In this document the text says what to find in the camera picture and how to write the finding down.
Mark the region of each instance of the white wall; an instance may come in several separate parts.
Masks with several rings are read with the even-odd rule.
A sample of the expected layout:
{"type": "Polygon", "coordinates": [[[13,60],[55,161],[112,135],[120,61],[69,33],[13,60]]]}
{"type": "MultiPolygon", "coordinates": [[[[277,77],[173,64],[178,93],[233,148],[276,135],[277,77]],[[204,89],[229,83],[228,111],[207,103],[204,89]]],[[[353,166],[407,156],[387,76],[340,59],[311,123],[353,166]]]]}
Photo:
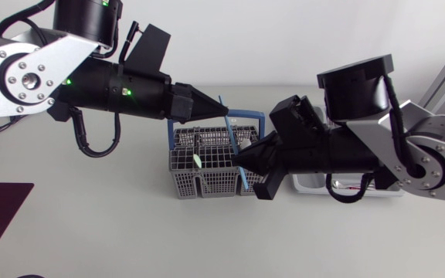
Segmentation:
{"type": "MultiPolygon", "coordinates": [[[[0,1],[0,20],[36,2],[0,1]]],[[[445,63],[440,0],[123,2],[121,39],[132,20],[171,33],[162,70],[196,85],[316,86],[321,71],[392,53],[398,94],[418,101],[445,63]]],[[[52,17],[35,19],[49,28],[52,17]]]]}

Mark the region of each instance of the white tray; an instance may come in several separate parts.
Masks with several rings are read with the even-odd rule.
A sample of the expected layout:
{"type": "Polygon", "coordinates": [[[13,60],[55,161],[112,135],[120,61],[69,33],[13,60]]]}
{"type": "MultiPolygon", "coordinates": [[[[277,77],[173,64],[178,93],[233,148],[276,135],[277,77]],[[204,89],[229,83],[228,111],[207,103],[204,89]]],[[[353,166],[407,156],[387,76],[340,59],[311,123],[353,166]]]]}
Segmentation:
{"type": "MultiPolygon", "coordinates": [[[[362,174],[336,174],[333,179],[340,181],[343,185],[358,185],[362,174]]],[[[329,195],[325,187],[324,174],[301,174],[293,175],[293,186],[298,193],[329,195]]],[[[354,195],[355,189],[336,189],[334,191],[341,195],[354,195]]],[[[388,190],[367,190],[365,197],[401,197],[405,192],[392,186],[388,190]]]]}

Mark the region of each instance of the blue stick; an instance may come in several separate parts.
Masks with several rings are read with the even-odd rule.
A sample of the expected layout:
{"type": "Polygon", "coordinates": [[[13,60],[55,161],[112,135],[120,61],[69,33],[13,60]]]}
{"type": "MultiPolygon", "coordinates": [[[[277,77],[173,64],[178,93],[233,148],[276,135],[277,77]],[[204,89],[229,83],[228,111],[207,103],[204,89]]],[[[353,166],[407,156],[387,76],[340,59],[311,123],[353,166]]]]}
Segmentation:
{"type": "MultiPolygon", "coordinates": [[[[219,96],[219,102],[221,103],[221,105],[224,105],[223,97],[219,96]]],[[[235,134],[233,133],[233,129],[231,129],[231,125],[229,124],[228,116],[224,116],[224,121],[226,122],[226,127],[228,129],[229,140],[231,141],[231,145],[233,146],[233,152],[235,153],[235,155],[237,155],[238,145],[236,144],[235,134]]],[[[245,186],[245,189],[248,190],[248,182],[246,181],[245,171],[241,167],[238,167],[238,170],[239,170],[239,175],[241,176],[241,180],[243,182],[243,186],[245,186]]]]}

